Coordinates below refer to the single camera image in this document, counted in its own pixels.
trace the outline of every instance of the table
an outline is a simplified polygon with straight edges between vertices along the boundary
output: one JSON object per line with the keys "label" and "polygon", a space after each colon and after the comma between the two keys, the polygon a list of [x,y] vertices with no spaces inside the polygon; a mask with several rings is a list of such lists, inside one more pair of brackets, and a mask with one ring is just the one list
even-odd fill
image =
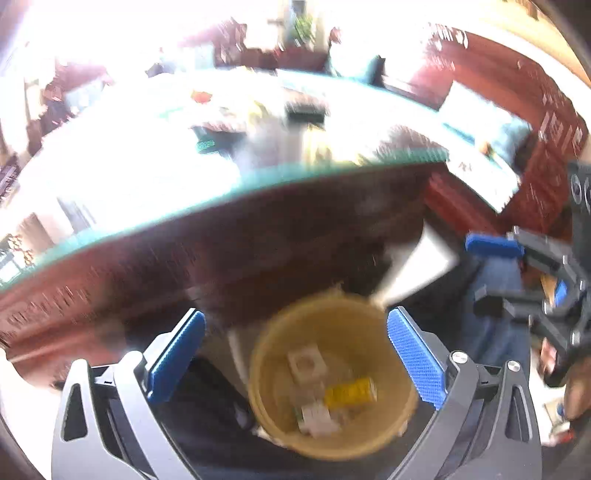
{"label": "table", "polygon": [[[0,294],[0,340],[24,378],[51,384],[80,356],[115,361],[126,331],[178,302],[196,303],[214,329],[266,319],[358,274],[386,245],[418,241],[421,192],[447,152],[372,156],[376,123],[330,98],[324,128],[289,125],[294,86],[278,81],[161,75],[113,89],[47,138],[11,204],[56,246]],[[338,85],[347,98],[369,89]],[[197,87],[213,92],[210,105],[191,100]],[[199,138],[216,122],[233,125],[224,154],[207,153],[215,134]]]}

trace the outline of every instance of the metal screw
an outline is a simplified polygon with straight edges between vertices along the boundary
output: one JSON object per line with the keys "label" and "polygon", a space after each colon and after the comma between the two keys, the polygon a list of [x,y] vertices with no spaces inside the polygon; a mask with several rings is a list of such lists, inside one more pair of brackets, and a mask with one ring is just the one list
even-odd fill
{"label": "metal screw", "polygon": [[457,364],[465,364],[468,361],[468,355],[458,350],[452,353],[452,360]]}
{"label": "metal screw", "polygon": [[512,372],[518,372],[519,370],[521,370],[521,365],[519,364],[519,362],[516,362],[515,360],[509,360],[507,362],[507,367]]}
{"label": "metal screw", "polygon": [[548,303],[547,301],[543,301],[542,302],[542,310],[544,311],[544,313],[546,315],[550,315],[552,313],[552,311],[554,310],[554,307]]}

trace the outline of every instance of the potted plant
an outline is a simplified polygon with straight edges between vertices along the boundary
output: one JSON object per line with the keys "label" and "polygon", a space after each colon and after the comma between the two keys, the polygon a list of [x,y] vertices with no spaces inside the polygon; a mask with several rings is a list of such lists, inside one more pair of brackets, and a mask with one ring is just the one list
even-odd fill
{"label": "potted plant", "polygon": [[297,46],[309,46],[314,41],[313,25],[314,18],[311,15],[299,15],[295,18],[291,38]]}

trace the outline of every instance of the blue gripper part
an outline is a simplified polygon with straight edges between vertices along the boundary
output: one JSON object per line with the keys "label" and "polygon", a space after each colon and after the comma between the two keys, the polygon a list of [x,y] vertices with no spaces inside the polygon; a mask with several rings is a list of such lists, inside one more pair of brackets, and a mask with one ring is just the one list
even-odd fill
{"label": "blue gripper part", "polygon": [[195,350],[205,336],[205,315],[194,312],[172,331],[173,338],[150,369],[146,381],[148,402],[170,400],[181,377],[187,371]]}
{"label": "blue gripper part", "polygon": [[525,248],[517,241],[482,233],[466,235],[466,251],[483,257],[521,258],[525,255]]}
{"label": "blue gripper part", "polygon": [[556,285],[556,289],[554,291],[554,304],[556,306],[560,305],[564,299],[566,298],[566,283],[564,281],[559,281]]}
{"label": "blue gripper part", "polygon": [[418,394],[439,410],[446,399],[443,368],[400,309],[389,313],[386,325],[388,337]]}

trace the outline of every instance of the glass tabletop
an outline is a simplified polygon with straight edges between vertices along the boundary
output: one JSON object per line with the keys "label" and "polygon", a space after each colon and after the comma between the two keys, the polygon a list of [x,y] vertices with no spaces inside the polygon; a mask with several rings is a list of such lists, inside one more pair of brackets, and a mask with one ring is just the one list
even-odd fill
{"label": "glass tabletop", "polygon": [[[374,96],[397,101],[397,113]],[[288,113],[310,108],[319,116]],[[12,224],[4,234],[29,245],[29,264],[40,267],[261,189],[352,168],[446,161],[446,149],[399,123],[424,128],[427,110],[297,72],[208,70],[117,85],[45,138],[1,212],[5,228]],[[29,270],[0,271],[3,288]]]}

